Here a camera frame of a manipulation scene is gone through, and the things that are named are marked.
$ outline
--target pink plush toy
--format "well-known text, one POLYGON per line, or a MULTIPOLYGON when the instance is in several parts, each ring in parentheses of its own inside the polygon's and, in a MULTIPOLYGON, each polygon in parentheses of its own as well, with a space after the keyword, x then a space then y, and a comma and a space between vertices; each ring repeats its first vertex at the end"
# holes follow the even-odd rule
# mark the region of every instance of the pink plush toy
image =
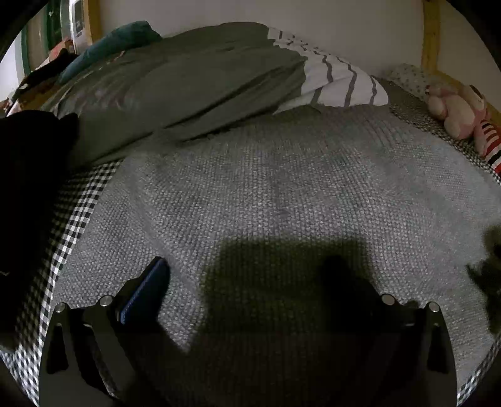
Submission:
POLYGON ((444 120, 445 131, 456 140, 470 137, 485 119, 487 103, 472 85, 463 86, 459 94, 440 87, 430 87, 428 92, 430 114, 439 120, 444 120))

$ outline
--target red black and white striped cloth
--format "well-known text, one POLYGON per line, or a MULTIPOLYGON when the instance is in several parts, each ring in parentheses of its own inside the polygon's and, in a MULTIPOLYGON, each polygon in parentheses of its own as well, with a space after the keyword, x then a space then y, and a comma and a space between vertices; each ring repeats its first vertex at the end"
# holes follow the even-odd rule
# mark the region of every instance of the red black and white striped cloth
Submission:
POLYGON ((479 154, 498 175, 501 174, 501 131, 487 120, 482 120, 482 136, 485 139, 483 152, 479 154))

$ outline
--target black and white gingham fabric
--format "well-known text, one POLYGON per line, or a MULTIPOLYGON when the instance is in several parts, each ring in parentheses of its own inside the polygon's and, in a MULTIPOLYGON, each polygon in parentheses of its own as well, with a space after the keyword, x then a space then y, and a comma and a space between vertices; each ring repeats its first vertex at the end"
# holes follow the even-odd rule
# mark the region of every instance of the black and white gingham fabric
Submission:
MULTIPOLYGON (((381 83, 388 93, 390 98, 390 110, 393 114, 395 114, 395 116, 420 130, 432 133, 446 141, 456 150, 461 151, 473 165, 476 165, 491 174, 493 179, 501 185, 501 178, 494 172, 491 166, 477 154, 472 139, 462 141, 454 140, 445 131, 443 123, 435 120, 429 115, 428 108, 424 102, 391 82, 381 80, 381 83)), ((480 380, 492 365, 492 362, 494 361, 494 358, 498 354, 500 348, 501 333, 496 337, 482 363, 473 372, 466 383, 459 389, 457 393, 457 405, 461 405, 475 390, 480 380)))
POLYGON ((38 375, 51 299, 58 274, 84 232, 97 199, 121 161, 100 165, 75 174, 59 191, 44 258, 17 317, 19 345, 2 359, 28 397, 38 405, 38 375))

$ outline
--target knit texture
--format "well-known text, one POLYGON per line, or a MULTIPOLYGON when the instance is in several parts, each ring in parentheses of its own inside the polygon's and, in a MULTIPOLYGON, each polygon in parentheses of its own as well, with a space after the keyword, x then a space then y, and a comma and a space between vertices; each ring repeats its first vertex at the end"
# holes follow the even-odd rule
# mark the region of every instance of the knit texture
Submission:
POLYGON ((319 109, 189 142, 153 135, 59 277, 54 304, 88 306, 167 259, 165 334, 132 351, 174 405, 325 405, 341 390, 360 360, 325 330, 316 276, 331 254, 400 303, 440 304, 458 386, 493 343, 466 270, 501 223, 492 176, 388 107, 319 109))

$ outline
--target teal fabric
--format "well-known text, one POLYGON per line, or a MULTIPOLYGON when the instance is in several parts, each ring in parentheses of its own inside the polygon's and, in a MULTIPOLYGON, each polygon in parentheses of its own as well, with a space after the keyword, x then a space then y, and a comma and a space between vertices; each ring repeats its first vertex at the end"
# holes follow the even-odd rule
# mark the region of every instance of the teal fabric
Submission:
POLYGON ((91 45, 60 74, 56 84, 64 85, 93 63, 123 50, 142 47, 160 41, 162 37, 152 30, 148 21, 136 21, 114 29, 91 45))

